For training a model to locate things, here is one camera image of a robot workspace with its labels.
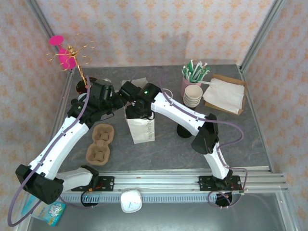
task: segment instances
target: gray surface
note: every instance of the gray surface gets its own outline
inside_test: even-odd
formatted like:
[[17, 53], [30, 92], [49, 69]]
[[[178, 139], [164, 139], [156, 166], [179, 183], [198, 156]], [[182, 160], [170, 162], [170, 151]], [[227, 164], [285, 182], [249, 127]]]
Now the gray surface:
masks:
[[143, 204], [125, 214], [120, 204], [93, 210], [65, 208], [55, 227], [31, 219], [28, 231], [284, 231], [274, 193], [247, 194], [233, 208], [220, 210], [207, 203]]
[[[240, 78], [236, 65], [212, 65], [211, 72], [204, 79], [210, 80], [212, 74], [220, 74], [233, 78]], [[137, 71], [135, 79], [147, 77], [151, 83], [158, 85], [160, 77], [163, 78], [163, 87], [173, 92], [174, 99], [182, 103], [180, 97], [181, 66], [162, 67], [107, 67], [84, 68], [84, 74], [99, 79], [111, 79], [115, 90], [121, 87], [121, 81], [131, 79]], [[81, 80], [78, 71], [75, 71], [71, 91], [68, 97], [66, 111], [70, 108], [70, 101], [76, 98], [76, 84]], [[241, 115], [233, 115], [204, 106], [204, 101], [196, 108], [204, 114], [213, 113], [219, 120], [226, 120], [240, 125], [245, 138], [239, 144], [223, 148], [222, 153], [227, 163], [232, 167], [268, 166], [268, 157], [262, 145], [261, 138], [248, 103]], [[181, 169], [181, 168], [209, 168], [204, 157], [191, 148], [193, 137], [180, 138], [176, 133], [177, 124], [163, 115], [156, 114], [155, 141], [134, 144], [127, 123], [124, 120], [124, 109], [115, 112], [115, 116], [104, 123], [111, 124], [115, 129], [115, 138], [109, 145], [111, 154], [105, 166], [95, 166], [99, 171], [117, 170], [155, 170], [155, 169]], [[236, 139], [239, 132], [227, 125], [218, 125], [220, 143]], [[75, 145], [67, 159], [61, 166], [61, 171], [74, 170], [87, 164], [85, 155], [90, 144], [92, 129]]]

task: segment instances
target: white napkin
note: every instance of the white napkin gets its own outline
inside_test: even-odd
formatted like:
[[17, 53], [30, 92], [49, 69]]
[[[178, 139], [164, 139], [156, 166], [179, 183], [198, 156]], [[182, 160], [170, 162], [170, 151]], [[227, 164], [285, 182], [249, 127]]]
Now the white napkin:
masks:
[[209, 85], [206, 89], [203, 94], [204, 100], [237, 114], [239, 109], [242, 108], [245, 87], [216, 78], [211, 79], [211, 83], [215, 83], [215, 85]]

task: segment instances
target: stack of paper cups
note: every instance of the stack of paper cups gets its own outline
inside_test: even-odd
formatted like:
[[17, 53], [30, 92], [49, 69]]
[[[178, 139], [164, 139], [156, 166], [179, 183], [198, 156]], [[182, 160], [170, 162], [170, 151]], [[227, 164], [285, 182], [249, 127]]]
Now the stack of paper cups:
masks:
[[183, 97], [184, 104], [187, 107], [194, 108], [200, 103], [202, 95], [203, 91], [201, 87], [197, 85], [189, 85], [187, 88], [185, 88]]

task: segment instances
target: metal bracket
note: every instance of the metal bracket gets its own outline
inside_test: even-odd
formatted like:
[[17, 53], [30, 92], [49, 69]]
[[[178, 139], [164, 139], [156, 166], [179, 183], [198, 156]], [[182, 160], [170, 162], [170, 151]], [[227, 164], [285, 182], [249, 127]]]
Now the metal bracket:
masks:
[[232, 176], [230, 179], [230, 184], [225, 189], [217, 187], [215, 181], [213, 180], [212, 176], [199, 176], [199, 186], [200, 191], [239, 191], [242, 193], [242, 183], [241, 178], [239, 176]]
[[[115, 177], [98, 177], [99, 188], [96, 188], [96, 192], [112, 192], [114, 190]], [[73, 192], [84, 192], [89, 190], [89, 186], [80, 186], [72, 189]]]

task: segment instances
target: pink cup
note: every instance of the pink cup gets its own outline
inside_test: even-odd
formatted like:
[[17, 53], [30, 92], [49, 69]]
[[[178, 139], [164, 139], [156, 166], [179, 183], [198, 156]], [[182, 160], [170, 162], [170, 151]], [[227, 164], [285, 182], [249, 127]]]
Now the pink cup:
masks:
[[189, 85], [198, 85], [201, 87], [201, 83], [190, 83], [188, 82], [184, 77], [182, 79], [182, 86], [181, 86], [181, 97], [184, 97], [185, 88], [187, 88]]

